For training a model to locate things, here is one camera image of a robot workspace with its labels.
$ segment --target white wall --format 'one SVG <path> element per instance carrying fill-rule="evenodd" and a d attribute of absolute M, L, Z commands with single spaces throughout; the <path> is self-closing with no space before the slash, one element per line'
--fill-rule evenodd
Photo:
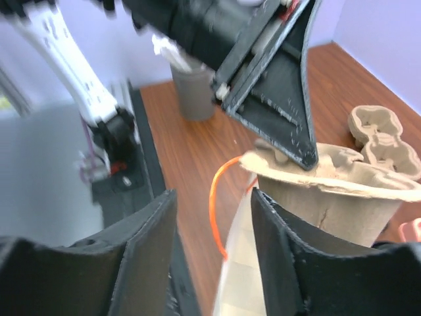
<path fill-rule="evenodd" d="M 0 119 L 0 236 L 69 246 L 102 229 L 73 167 L 86 148 L 74 105 Z"/>
<path fill-rule="evenodd" d="M 336 41 L 421 114 L 421 1 L 346 0 Z"/>
<path fill-rule="evenodd" d="M 331 42 L 344 0 L 323 0 L 310 44 Z M 105 85 L 129 78 L 142 86 L 171 78 L 168 63 L 155 56 L 151 32 L 139 36 L 117 5 L 116 18 L 90 0 L 60 0 L 64 19 L 82 53 Z M 38 53 L 5 21 L 0 22 L 0 65 L 35 108 L 68 104 L 70 96 Z"/>

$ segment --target screw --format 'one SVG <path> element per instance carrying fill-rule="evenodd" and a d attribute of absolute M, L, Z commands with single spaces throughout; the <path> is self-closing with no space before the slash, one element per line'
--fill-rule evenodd
<path fill-rule="evenodd" d="M 131 186 L 132 185 L 132 181 L 130 181 L 130 179 L 127 176 L 123 176 L 123 183 L 126 186 Z"/>

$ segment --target pink object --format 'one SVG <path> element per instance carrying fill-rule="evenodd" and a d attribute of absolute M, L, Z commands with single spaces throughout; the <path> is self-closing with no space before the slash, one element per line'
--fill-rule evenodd
<path fill-rule="evenodd" d="M 403 242 L 421 242 L 421 218 L 403 223 L 398 231 Z"/>

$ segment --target molded pulp tray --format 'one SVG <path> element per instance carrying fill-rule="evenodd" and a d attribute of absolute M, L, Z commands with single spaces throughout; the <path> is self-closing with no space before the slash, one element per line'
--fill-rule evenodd
<path fill-rule="evenodd" d="M 402 141 L 403 127 L 393 111 L 379 105 L 360 105 L 352 110 L 348 125 L 365 162 L 414 181 L 421 178 L 420 158 Z"/>
<path fill-rule="evenodd" d="M 304 221 L 338 238 L 370 247 L 403 201 L 421 200 L 421 185 L 388 169 L 362 162 L 346 147 L 317 143 L 319 162 L 311 171 L 269 145 L 241 158 L 260 189 Z"/>

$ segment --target red component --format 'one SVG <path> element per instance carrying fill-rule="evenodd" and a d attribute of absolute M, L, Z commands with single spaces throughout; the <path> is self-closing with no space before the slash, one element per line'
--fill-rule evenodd
<path fill-rule="evenodd" d="M 279 16 L 280 19 L 283 20 L 284 22 L 287 22 L 292 12 L 294 12 L 295 8 L 297 8 L 297 5 L 299 4 L 299 2 L 300 2 L 299 0 L 292 0 L 291 5 L 287 9 L 287 12 Z"/>
<path fill-rule="evenodd" d="M 127 164 L 122 161 L 117 161 L 111 165 L 111 175 L 116 174 L 118 171 L 126 170 Z"/>
<path fill-rule="evenodd" d="M 247 187 L 247 189 L 245 189 L 245 193 L 249 193 L 251 189 L 253 189 L 253 187 L 255 186 L 255 184 L 257 183 L 257 177 L 252 181 L 252 183 L 249 184 L 249 186 Z"/>

